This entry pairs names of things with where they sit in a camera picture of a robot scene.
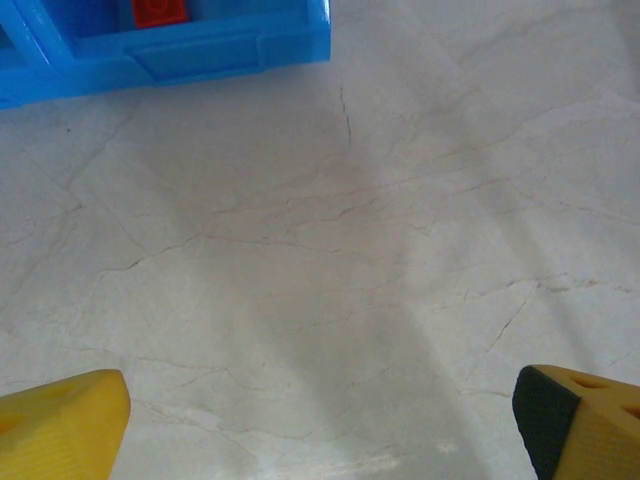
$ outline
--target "yellow object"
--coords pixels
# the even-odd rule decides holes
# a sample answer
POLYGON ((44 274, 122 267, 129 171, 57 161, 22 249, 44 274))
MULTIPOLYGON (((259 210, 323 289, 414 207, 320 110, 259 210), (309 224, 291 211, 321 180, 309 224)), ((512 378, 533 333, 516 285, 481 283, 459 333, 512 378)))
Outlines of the yellow object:
POLYGON ((129 393, 117 370, 1 397, 0 479, 108 479, 129 412, 129 393))
POLYGON ((640 479, 640 387, 560 367, 535 368, 579 397, 553 480, 640 479))

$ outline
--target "blue plastic bin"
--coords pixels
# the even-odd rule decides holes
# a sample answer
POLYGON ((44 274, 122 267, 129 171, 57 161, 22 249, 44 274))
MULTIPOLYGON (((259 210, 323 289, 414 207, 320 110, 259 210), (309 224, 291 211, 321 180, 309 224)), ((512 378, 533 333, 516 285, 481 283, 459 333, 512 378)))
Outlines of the blue plastic bin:
POLYGON ((329 0, 187 0, 137 29, 131 0, 0 0, 0 108, 328 60, 329 0))

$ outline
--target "floor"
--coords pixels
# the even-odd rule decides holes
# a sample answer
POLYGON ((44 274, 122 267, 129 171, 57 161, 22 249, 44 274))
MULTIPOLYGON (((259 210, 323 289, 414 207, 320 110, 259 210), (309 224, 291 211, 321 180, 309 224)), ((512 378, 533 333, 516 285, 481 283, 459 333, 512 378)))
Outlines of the floor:
POLYGON ((0 394, 121 369, 118 480, 535 478, 520 368, 640 383, 637 5, 335 0, 331 63, 0 112, 0 394))

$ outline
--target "red lego brick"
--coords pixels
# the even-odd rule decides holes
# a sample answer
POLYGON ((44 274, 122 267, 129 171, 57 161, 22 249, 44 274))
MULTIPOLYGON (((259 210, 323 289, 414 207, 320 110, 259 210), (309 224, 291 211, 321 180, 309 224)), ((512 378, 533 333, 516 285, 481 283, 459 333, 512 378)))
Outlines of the red lego brick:
POLYGON ((160 27, 189 21, 186 0, 133 0, 138 28, 160 27))

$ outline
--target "black rubber tip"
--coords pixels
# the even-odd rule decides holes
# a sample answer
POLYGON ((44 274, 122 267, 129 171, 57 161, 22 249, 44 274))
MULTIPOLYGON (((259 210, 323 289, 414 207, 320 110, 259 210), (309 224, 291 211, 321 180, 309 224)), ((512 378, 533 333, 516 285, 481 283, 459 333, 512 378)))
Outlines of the black rubber tip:
POLYGON ((534 367, 518 375, 513 413, 539 480, 552 480, 580 397, 534 367))

